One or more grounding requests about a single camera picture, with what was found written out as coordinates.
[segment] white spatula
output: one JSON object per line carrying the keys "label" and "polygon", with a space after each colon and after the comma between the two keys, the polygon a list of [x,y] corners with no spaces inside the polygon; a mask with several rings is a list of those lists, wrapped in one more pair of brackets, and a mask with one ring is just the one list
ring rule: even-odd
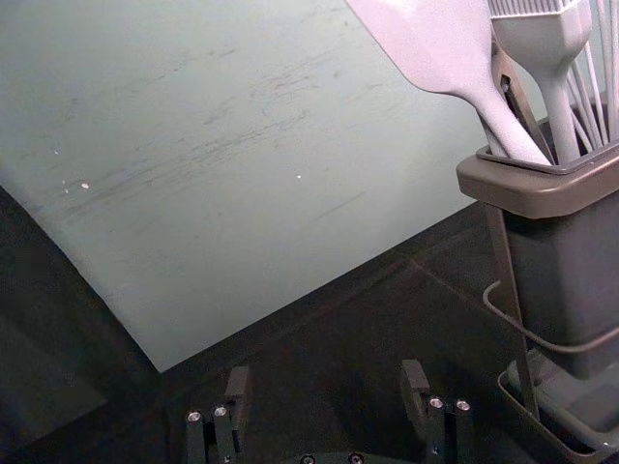
{"label": "white spatula", "polygon": [[486,0],[347,0],[416,87],[477,108],[510,158],[549,164],[492,82]]}

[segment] scratch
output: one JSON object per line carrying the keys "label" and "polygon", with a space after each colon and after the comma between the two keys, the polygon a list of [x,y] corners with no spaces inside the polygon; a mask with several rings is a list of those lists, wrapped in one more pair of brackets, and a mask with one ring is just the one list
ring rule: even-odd
{"label": "scratch", "polygon": [[325,216],[330,215],[331,213],[334,213],[335,211],[343,208],[344,206],[352,203],[355,200],[358,200],[359,198],[361,198],[362,196],[364,196],[366,194],[365,191],[362,191],[361,193],[359,193],[358,195],[353,196],[352,198],[347,199],[346,201],[344,201],[343,203],[338,204],[336,207],[330,209],[329,211],[323,213],[322,215],[315,217],[314,219],[312,219],[309,223],[312,224],[314,222],[317,222],[318,220],[323,219]]}

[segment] utensil handle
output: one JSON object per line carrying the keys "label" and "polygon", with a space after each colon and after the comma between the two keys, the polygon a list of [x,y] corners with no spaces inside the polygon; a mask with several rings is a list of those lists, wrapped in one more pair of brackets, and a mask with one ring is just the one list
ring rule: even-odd
{"label": "utensil handle", "polygon": [[510,158],[550,165],[550,161],[520,125],[492,81],[485,86],[480,83],[476,95],[466,100],[477,108]]}
{"label": "utensil handle", "polygon": [[[559,164],[580,158],[572,121],[572,107],[567,93],[567,74],[566,79],[562,80],[538,79]],[[580,117],[584,119],[586,115],[581,114]]]}

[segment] dark floor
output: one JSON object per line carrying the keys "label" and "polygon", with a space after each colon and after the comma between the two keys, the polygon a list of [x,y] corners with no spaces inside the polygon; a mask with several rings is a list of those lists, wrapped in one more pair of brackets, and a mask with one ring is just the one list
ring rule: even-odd
{"label": "dark floor", "polygon": [[511,356],[481,304],[495,279],[475,204],[7,462],[181,463],[185,412],[214,405],[240,364],[253,382],[245,462],[342,450],[419,460],[398,393],[400,361],[417,359],[434,392],[472,403],[480,462],[561,463],[496,388]]}

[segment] spatula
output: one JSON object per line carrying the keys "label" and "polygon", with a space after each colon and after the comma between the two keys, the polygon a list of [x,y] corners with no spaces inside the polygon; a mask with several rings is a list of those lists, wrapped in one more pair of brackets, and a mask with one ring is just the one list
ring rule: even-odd
{"label": "spatula", "polygon": [[549,165],[492,82],[486,0],[347,2],[413,85],[471,103],[511,158]]}

